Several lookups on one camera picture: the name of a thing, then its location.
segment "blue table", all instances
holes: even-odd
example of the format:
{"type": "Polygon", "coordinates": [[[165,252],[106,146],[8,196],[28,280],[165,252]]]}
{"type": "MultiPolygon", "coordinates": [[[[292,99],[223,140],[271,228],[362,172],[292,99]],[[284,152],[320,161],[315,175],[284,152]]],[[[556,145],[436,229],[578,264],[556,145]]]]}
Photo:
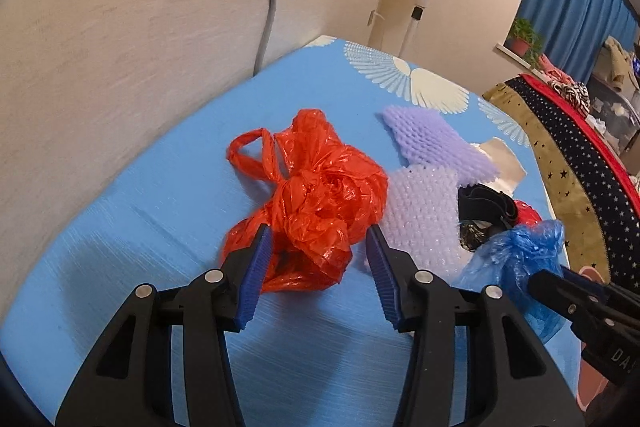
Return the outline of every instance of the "blue table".
{"type": "MultiPolygon", "coordinates": [[[[34,403],[54,419],[79,365],[133,287],[184,285],[218,266],[227,230],[270,196],[268,186],[225,160],[233,138],[262,126],[282,130],[300,108],[320,108],[344,142],[393,171],[404,161],[380,111],[409,104],[405,95],[458,111],[445,118],[468,142],[505,139],[528,172],[515,197],[550,217],[528,140],[509,117],[389,55],[319,38],[161,137],[49,246],[0,330],[0,348],[34,403]]],[[[246,331],[227,335],[249,427],[337,426],[346,417],[354,427],[392,424],[412,340],[385,321],[362,261],[357,245],[342,283],[322,293],[263,295],[246,331]]],[[[187,425],[180,328],[174,340],[175,415],[187,425]]],[[[547,347],[575,390],[579,343],[567,325],[547,347]]],[[[456,397],[455,422],[463,395],[456,397]]]]}

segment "blue curtain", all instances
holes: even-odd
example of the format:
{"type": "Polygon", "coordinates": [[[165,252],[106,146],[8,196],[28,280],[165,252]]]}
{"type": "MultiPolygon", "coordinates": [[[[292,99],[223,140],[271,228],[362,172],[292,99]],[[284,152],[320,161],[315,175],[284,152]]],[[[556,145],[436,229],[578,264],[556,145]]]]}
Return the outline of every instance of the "blue curtain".
{"type": "Polygon", "coordinates": [[[576,82],[587,82],[607,36],[633,49],[634,13],[623,0],[522,0],[518,17],[545,38],[549,60],[576,82]]]}

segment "red fabric trim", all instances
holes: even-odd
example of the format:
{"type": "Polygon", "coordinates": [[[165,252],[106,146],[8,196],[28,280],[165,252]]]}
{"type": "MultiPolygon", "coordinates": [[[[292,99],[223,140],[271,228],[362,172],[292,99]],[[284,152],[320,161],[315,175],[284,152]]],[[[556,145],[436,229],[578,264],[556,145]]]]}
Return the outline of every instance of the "red fabric trim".
{"type": "Polygon", "coordinates": [[[600,135],[589,126],[587,121],[581,117],[580,114],[564,98],[558,95],[558,93],[547,86],[544,82],[530,74],[521,74],[520,76],[532,89],[547,98],[550,102],[555,103],[574,121],[582,133],[589,139],[596,150],[607,162],[609,168],[620,182],[620,185],[624,188],[627,197],[631,200],[631,204],[636,211],[636,217],[640,216],[640,196],[638,195],[633,183],[631,183],[629,175],[626,173],[625,169],[622,168],[622,165],[620,165],[620,161],[609,150],[609,147],[607,147],[606,143],[603,142],[600,135]]]}

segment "flower pot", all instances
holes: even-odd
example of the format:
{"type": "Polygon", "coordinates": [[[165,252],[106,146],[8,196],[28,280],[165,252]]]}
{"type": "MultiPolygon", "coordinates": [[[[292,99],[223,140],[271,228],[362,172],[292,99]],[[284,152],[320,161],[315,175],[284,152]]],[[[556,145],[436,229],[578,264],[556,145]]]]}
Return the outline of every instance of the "flower pot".
{"type": "Polygon", "coordinates": [[[524,57],[525,53],[527,53],[531,47],[531,44],[522,39],[508,39],[504,44],[513,53],[518,55],[518,57],[524,57]]]}

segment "metal pin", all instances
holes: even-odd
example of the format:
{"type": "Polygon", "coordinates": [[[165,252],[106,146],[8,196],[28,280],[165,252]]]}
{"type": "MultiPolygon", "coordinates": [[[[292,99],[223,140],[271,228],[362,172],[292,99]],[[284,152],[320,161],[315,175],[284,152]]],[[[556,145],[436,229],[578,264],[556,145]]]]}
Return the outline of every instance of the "metal pin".
{"type": "Polygon", "coordinates": [[[153,288],[151,288],[151,286],[149,286],[148,284],[141,284],[136,288],[136,297],[144,299],[145,297],[151,295],[152,292],[153,288]]]}
{"type": "Polygon", "coordinates": [[[428,270],[418,270],[415,275],[415,280],[417,282],[422,282],[424,284],[429,284],[433,282],[433,273],[428,270]]]}
{"type": "Polygon", "coordinates": [[[484,292],[488,297],[491,297],[492,299],[499,299],[500,297],[502,297],[502,290],[500,286],[487,286],[484,292]]]}
{"type": "Polygon", "coordinates": [[[223,274],[220,270],[209,270],[204,274],[204,280],[207,282],[220,282],[222,281],[225,274],[223,274]]]}

